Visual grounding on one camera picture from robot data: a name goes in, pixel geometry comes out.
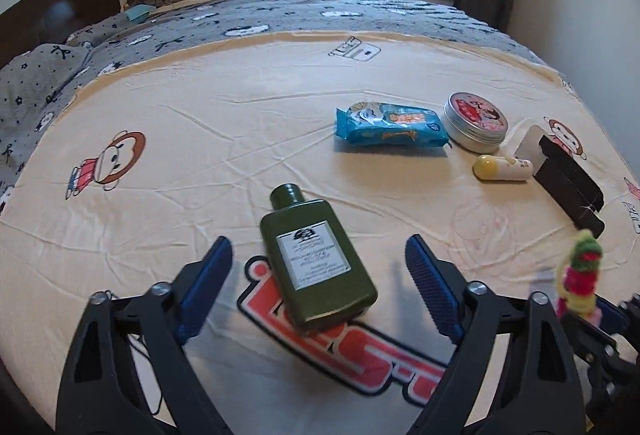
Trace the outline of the pink green knitted toy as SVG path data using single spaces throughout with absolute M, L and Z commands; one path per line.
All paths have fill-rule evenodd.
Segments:
M 603 250 L 592 232 L 579 231 L 575 243 L 555 273 L 556 315 L 573 313 L 598 327 L 602 311 L 597 306 L 596 288 Z

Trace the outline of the dark green bottle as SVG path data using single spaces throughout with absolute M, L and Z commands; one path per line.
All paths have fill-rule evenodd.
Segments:
M 297 332 L 316 334 L 369 309 L 378 290 L 331 204 L 307 200 L 297 184 L 274 188 L 270 202 L 260 233 Z

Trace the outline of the black white box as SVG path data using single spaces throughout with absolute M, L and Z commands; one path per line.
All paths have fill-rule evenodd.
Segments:
M 529 127 L 514 156 L 532 162 L 534 179 L 578 230 L 588 229 L 600 238 L 605 229 L 598 216 L 604 207 L 604 194 L 574 158 L 537 125 Z

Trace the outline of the small yellow white tube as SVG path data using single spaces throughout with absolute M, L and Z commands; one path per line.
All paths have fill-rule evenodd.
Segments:
M 531 161 L 484 154 L 477 158 L 472 167 L 473 174 L 484 181 L 528 181 L 533 177 Z

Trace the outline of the round silver tin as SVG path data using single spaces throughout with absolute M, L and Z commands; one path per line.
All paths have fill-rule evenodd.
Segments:
M 453 142 L 477 154 L 496 153 L 509 130 L 509 122 L 498 106 L 465 91 L 449 96 L 440 121 Z

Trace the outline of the blue wet wipes pack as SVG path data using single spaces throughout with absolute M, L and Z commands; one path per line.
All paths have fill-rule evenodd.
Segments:
M 441 148 L 449 142 L 433 110 L 384 102 L 363 101 L 337 109 L 335 136 L 354 147 Z

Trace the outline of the cream printed bed sheet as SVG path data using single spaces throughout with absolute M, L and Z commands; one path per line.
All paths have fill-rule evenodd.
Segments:
M 548 141 L 601 189 L 599 294 L 639 288 L 639 181 L 562 77 L 403 35 L 278 33 L 117 61 L 44 116 L 1 214 L 1 357 L 47 421 L 90 299 L 166 291 L 219 237 L 229 276 L 184 351 L 238 434 L 403 434 L 454 345 L 411 280 L 421 236 L 492 291 L 553 294 L 578 227 L 484 181 L 459 108 L 512 163 Z

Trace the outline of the grey patterned blanket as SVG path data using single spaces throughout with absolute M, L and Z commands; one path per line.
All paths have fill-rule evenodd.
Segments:
M 527 60 L 533 51 L 454 7 L 423 0 L 206 0 L 152 13 L 144 22 L 116 14 L 11 54 L 1 69 L 1 199 L 41 135 L 75 91 L 101 74 L 171 51 L 267 32 L 383 31 L 491 47 Z

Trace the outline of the dark wooden headboard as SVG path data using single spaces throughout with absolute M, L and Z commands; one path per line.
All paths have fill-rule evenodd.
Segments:
M 1 13 L 1 66 L 41 44 L 64 44 L 119 11 L 119 0 L 21 0 Z

